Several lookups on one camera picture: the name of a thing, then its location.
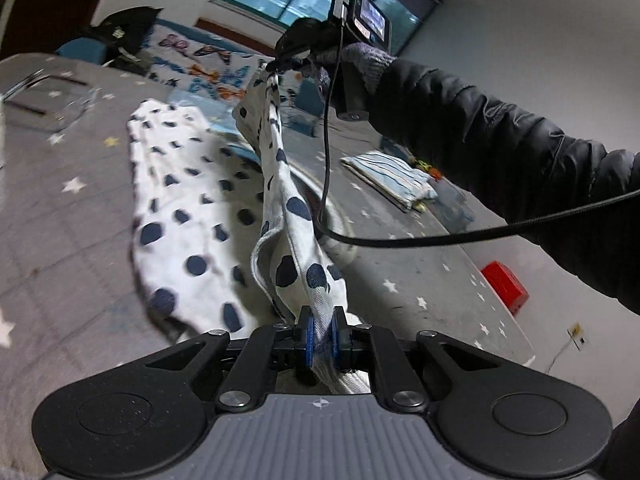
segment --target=folded towel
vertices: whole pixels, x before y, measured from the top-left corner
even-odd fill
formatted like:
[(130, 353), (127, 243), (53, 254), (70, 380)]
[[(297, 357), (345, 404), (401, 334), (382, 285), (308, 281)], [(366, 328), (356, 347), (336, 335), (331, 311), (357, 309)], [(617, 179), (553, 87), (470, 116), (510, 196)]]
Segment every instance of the folded towel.
[(404, 160), (373, 150), (363, 155), (345, 156), (341, 163), (404, 211), (421, 200), (436, 198), (432, 177), (411, 168)]

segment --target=gray gripper base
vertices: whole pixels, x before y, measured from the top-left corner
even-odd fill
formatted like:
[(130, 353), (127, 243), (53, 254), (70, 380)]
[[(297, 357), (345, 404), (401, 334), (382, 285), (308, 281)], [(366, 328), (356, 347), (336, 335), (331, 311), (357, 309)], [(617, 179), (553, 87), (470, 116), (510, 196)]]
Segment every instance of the gray gripper base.
[[(49, 479), (62, 480), (60, 475)], [(451, 456), (417, 415), (372, 395), (272, 394), (223, 415), (200, 446), (150, 480), (489, 480)], [(582, 474), (575, 480), (593, 480)]]

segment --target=polka dot cloth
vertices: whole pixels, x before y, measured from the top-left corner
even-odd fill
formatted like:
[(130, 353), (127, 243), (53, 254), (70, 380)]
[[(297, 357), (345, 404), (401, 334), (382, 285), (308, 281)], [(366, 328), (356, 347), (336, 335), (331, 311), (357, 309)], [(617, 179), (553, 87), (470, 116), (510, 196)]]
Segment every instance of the polka dot cloth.
[(197, 108), (155, 100), (130, 118), (134, 263), (154, 314), (245, 338), (280, 320), (251, 272), (264, 179), (208, 127)]
[[(333, 393), (369, 391), (363, 374), (336, 373), (332, 366), (328, 328), (334, 306), (347, 309), (345, 281), (314, 236), (311, 212), (293, 183), (282, 142), (280, 93), (277, 78), (263, 72), (254, 75), (245, 97), (234, 109), (238, 130), (262, 159), (261, 168), (251, 164), (239, 173), (264, 175), (264, 189), (254, 199), (263, 203), (262, 217), (239, 212), (241, 224), (255, 227), (259, 240), (252, 253), (251, 269), (258, 284), (273, 299), (274, 308), (293, 322), (302, 305), (309, 305), (316, 321), (314, 371)], [(233, 186), (245, 180), (236, 174)], [(350, 324), (360, 320), (347, 313)]]

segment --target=red object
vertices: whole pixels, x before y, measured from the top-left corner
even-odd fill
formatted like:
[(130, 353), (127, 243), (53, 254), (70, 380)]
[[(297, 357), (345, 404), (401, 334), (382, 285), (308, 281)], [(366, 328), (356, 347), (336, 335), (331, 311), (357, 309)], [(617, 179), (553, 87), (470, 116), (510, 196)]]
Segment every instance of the red object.
[(484, 269), (482, 275), (486, 278), (495, 293), (507, 306), (509, 312), (515, 316), (524, 302), (529, 299), (529, 293), (522, 286), (515, 274), (505, 264), (491, 262)]

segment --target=electrical cord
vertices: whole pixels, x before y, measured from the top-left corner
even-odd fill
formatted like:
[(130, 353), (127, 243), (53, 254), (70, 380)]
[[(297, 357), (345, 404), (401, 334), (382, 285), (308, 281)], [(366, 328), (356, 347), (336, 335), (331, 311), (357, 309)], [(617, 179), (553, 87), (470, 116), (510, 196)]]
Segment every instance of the electrical cord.
[(558, 360), (558, 358), (564, 353), (564, 351), (569, 348), (569, 346), (571, 346), (571, 343), (573, 343), (574, 340), (573, 339), (569, 339), (569, 341), (567, 341), (566, 343), (564, 343), (562, 345), (562, 348), (559, 349), (558, 353), (554, 356), (553, 359), (551, 359), (551, 364), (546, 367), (545, 369), (545, 374), (548, 374), (551, 371), (551, 368), (554, 367), (554, 364), (556, 364), (556, 361)]
[(330, 153), (329, 153), (329, 105), (332, 95), (334, 94), (335, 79), (340, 69), (340, 53), (342, 52), (342, 44), (344, 42), (344, 23), (340, 27), (340, 43), (338, 44), (338, 55), (336, 59), (336, 65), (334, 70), (334, 76), (331, 79), (329, 86), (329, 93), (324, 103), (324, 187), (322, 188), (322, 200), (320, 202), (320, 208), (318, 215), (315, 218), (316, 228), (325, 236), (332, 238), (338, 242), (345, 244), (358, 246), (358, 247), (370, 247), (375, 249), (405, 249), (416, 247), (439, 247), (448, 245), (468, 244), (473, 242), (485, 242), (488, 240), (495, 240), (497, 238), (506, 238), (509, 236), (522, 235), (530, 232), (534, 227), (542, 225), (549, 225), (555, 222), (570, 218), (579, 214), (588, 213), (596, 209), (613, 206), (614, 204), (625, 202), (632, 198), (640, 196), (640, 189), (626, 193), (623, 195), (607, 198), (600, 202), (594, 202), (591, 204), (585, 204), (573, 209), (567, 209), (549, 215), (540, 216), (537, 218), (530, 218), (520, 222), (514, 222), (505, 226), (491, 227), (488, 229), (479, 229), (476, 231), (470, 231), (467, 233), (438, 235), (438, 236), (426, 236), (417, 238), (398, 238), (395, 240), (386, 240), (380, 238), (352, 238), (341, 235), (329, 229), (326, 224), (326, 199), (329, 194), (329, 180), (330, 180)]

